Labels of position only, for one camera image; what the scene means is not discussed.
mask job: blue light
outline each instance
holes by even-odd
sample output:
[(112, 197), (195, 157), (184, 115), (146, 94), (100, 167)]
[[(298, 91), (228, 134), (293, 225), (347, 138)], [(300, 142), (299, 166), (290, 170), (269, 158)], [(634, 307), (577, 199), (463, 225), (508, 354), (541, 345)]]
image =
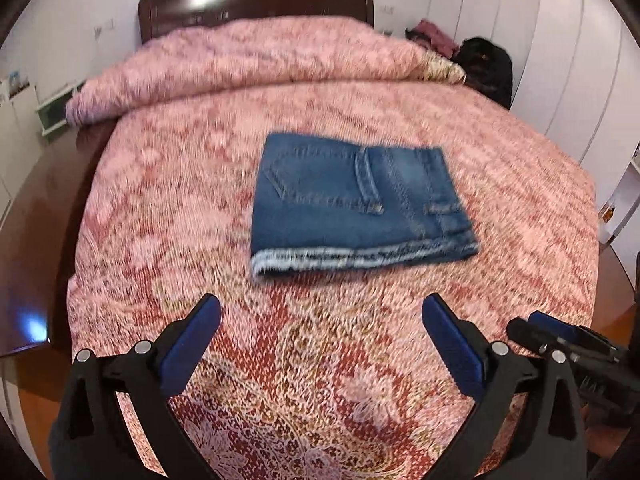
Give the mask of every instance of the blue light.
[(47, 340), (47, 323), (39, 317), (25, 316), (23, 328), (26, 336), (34, 343), (42, 343)]

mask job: blue gripper pad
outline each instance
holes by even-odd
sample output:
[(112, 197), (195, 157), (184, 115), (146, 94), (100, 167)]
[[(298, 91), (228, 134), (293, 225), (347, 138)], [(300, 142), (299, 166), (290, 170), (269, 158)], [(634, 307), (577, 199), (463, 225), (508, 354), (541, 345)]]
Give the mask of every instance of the blue gripper pad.
[(482, 359), (462, 333), (460, 322), (439, 295), (430, 294), (425, 298), (422, 304), (422, 324), (456, 381), (460, 393), (479, 401), (484, 394)]
[(184, 391), (221, 320), (218, 298), (207, 294), (185, 320), (178, 322), (182, 333), (158, 368), (160, 389), (166, 398)]
[(551, 332), (556, 337), (561, 337), (569, 343), (576, 344), (578, 339), (578, 328), (560, 321), (555, 317), (551, 317), (539, 310), (529, 315), (529, 322), (533, 323), (538, 328)]

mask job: bed frame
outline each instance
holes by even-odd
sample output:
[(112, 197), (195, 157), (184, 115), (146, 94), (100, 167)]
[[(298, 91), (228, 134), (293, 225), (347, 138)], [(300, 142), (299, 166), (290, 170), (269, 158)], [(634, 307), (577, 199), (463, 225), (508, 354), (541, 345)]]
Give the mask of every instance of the bed frame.
[[(178, 27), (238, 18), (351, 16), (373, 26), (373, 0), (140, 0), (142, 43)], [(0, 357), (52, 347), (70, 356), (66, 287), (95, 168), (116, 121), (67, 132), (28, 176), (0, 229)]]

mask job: jeans hem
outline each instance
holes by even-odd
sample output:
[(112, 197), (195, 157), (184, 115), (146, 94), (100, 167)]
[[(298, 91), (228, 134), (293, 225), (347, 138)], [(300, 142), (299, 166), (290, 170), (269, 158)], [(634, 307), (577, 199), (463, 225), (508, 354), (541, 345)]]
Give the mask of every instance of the jeans hem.
[(478, 254), (480, 244), (468, 232), (468, 242), (452, 241), (451, 236), (417, 240), (370, 249), (312, 247), (264, 249), (251, 258), (253, 276), (268, 272), (298, 270), (373, 269), (396, 264), (450, 262)]

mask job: screw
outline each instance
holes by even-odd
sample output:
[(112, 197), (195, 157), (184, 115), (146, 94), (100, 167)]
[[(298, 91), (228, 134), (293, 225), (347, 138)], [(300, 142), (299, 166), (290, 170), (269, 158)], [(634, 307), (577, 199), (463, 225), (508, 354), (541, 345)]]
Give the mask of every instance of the screw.
[(143, 339), (142, 341), (138, 341), (133, 349), (136, 351), (136, 354), (146, 354), (151, 350), (151, 342)]
[(509, 347), (502, 341), (496, 341), (491, 345), (491, 350), (498, 355), (507, 355), (509, 353)]
[(76, 354), (76, 361), (84, 363), (89, 360), (89, 357), (91, 357), (91, 350), (84, 348)]
[(553, 352), (551, 352), (551, 357), (556, 363), (559, 364), (562, 364), (566, 361), (566, 355), (564, 355), (564, 352), (561, 352), (559, 350), (554, 350)]

